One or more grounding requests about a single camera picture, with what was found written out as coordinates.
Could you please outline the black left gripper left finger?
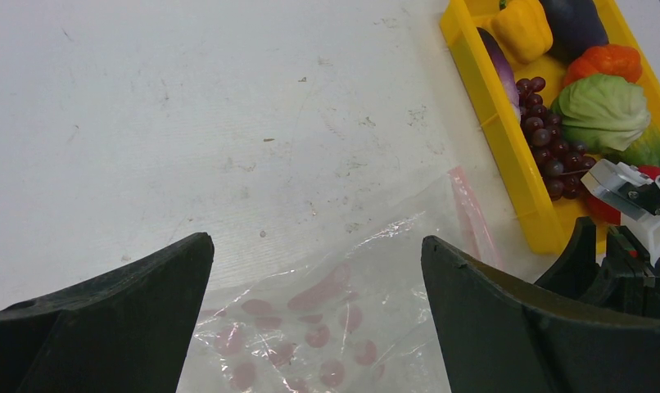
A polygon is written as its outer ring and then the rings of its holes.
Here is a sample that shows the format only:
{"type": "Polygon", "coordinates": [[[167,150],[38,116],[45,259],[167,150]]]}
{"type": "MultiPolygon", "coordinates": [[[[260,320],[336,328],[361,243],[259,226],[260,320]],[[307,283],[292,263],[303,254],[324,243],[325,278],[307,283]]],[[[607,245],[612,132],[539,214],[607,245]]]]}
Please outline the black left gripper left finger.
{"type": "Polygon", "coordinates": [[[0,392],[174,392],[215,247],[194,233],[0,310],[0,392]]]}

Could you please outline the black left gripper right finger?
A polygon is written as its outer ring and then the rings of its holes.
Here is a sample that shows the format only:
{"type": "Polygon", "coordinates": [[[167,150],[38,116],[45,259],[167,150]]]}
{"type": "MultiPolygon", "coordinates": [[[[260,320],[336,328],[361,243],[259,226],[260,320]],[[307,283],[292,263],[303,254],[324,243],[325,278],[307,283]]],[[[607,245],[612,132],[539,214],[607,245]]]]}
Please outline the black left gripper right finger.
{"type": "Polygon", "coordinates": [[[571,300],[423,239],[453,392],[660,392],[660,319],[571,300]]]}

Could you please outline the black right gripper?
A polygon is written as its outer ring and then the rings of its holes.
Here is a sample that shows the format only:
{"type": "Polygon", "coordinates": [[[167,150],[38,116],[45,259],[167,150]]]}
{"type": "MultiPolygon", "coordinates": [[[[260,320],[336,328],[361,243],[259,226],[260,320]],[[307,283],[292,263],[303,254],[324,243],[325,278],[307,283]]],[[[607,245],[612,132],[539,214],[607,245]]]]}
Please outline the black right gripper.
{"type": "Polygon", "coordinates": [[[624,314],[660,319],[660,269],[628,228],[610,228],[606,255],[596,262],[596,226],[576,219],[571,238],[535,285],[560,296],[624,314]]]}

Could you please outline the yellow plastic tray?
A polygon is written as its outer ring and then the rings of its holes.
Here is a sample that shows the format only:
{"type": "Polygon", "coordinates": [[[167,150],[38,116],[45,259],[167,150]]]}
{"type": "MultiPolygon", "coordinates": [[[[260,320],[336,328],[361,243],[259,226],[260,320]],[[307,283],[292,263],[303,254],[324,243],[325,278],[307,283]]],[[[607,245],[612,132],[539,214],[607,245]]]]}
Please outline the yellow plastic tray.
{"type": "MultiPolygon", "coordinates": [[[[639,85],[648,98],[652,125],[660,131],[660,82],[645,58],[615,1],[594,1],[611,43],[639,50],[644,73],[639,85]]],[[[527,244],[536,254],[559,255],[569,241],[576,218],[590,215],[582,200],[551,201],[519,123],[514,121],[502,83],[477,27],[498,11],[494,1],[450,1],[440,20],[441,32],[454,58],[483,133],[503,179],[527,244]]],[[[542,97],[551,102],[561,91],[566,66],[544,55],[515,71],[517,78],[541,76],[542,97]]]]}

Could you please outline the clear zip top bag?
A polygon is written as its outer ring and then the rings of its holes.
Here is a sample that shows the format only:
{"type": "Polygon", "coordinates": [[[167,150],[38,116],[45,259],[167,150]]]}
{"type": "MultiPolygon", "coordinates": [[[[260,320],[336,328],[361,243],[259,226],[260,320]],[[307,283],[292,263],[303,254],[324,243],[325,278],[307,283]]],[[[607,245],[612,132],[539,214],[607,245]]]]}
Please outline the clear zip top bag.
{"type": "Polygon", "coordinates": [[[180,392],[447,392],[421,246],[436,235],[500,265],[461,167],[355,241],[209,290],[180,392]]]}

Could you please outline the green cabbage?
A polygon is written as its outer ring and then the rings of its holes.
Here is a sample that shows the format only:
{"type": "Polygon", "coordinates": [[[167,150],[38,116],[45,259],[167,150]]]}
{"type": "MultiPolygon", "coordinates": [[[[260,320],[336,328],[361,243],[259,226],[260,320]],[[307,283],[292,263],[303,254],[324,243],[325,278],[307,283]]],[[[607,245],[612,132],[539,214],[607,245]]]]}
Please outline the green cabbage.
{"type": "Polygon", "coordinates": [[[595,155],[625,151],[652,120],[643,88],[614,75],[578,79],[549,109],[561,117],[563,135],[595,155]]]}

